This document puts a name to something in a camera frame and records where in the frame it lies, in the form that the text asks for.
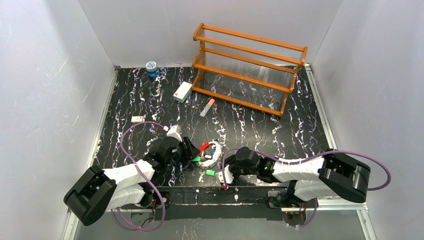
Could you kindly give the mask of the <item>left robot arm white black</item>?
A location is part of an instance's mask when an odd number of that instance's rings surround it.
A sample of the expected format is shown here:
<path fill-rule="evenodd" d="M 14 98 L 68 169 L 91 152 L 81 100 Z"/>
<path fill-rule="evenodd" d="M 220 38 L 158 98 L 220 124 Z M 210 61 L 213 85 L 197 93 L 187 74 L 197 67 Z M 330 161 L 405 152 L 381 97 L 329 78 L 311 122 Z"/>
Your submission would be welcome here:
<path fill-rule="evenodd" d="M 171 164 L 189 162 L 200 154 L 188 137 L 165 137 L 141 160 L 116 168 L 88 168 L 63 198 L 64 204 L 84 226 L 95 223 L 106 212 L 125 205 L 163 205 L 163 193 L 153 183 Z"/>

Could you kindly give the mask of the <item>metal key organizer ring red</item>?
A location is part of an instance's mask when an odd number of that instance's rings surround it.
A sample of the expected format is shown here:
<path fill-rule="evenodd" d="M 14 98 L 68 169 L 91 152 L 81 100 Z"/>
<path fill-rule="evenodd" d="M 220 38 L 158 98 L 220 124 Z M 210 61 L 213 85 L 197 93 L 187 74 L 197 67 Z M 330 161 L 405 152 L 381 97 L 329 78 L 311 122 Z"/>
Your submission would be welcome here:
<path fill-rule="evenodd" d="M 217 140 L 205 142 L 199 150 L 200 161 L 197 165 L 202 169 L 214 167 L 223 153 L 223 147 Z"/>

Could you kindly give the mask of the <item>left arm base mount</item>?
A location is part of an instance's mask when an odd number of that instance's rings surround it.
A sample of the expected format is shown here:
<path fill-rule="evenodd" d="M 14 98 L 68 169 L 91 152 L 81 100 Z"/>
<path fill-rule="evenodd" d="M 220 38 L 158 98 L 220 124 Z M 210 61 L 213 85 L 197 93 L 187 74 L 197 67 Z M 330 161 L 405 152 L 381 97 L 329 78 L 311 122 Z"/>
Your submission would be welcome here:
<path fill-rule="evenodd" d="M 141 200 L 134 205 L 142 209 L 158 209 L 162 208 L 162 201 L 164 208 L 168 209 L 170 206 L 171 194 L 168 191 L 160 191 L 161 199 L 153 190 L 144 194 Z"/>

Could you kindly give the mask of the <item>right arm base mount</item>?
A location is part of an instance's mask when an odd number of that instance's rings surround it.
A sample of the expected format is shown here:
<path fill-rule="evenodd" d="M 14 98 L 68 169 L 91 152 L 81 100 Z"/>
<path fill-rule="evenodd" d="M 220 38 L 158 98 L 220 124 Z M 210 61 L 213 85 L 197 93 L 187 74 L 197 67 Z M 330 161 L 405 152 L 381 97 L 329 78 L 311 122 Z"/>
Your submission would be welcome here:
<path fill-rule="evenodd" d="M 270 209 L 283 210 L 283 221 L 289 226 L 300 226 L 306 223 L 308 203 L 297 198 L 285 189 L 268 191 L 265 197 L 256 200 L 257 203 L 265 204 Z"/>

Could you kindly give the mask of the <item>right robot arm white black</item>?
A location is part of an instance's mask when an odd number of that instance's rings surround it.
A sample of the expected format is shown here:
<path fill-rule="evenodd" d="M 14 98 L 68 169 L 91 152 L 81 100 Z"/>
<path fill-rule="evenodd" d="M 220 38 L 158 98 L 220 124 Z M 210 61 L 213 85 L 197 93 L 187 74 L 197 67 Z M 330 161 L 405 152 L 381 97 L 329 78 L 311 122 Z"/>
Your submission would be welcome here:
<path fill-rule="evenodd" d="M 364 203 L 370 174 L 367 164 L 337 150 L 308 159 L 285 160 L 242 147 L 223 159 L 222 169 L 215 177 L 224 189 L 240 176 L 248 175 L 269 184 L 287 183 L 281 191 L 271 191 L 257 200 L 269 208 L 284 208 L 324 197 Z"/>

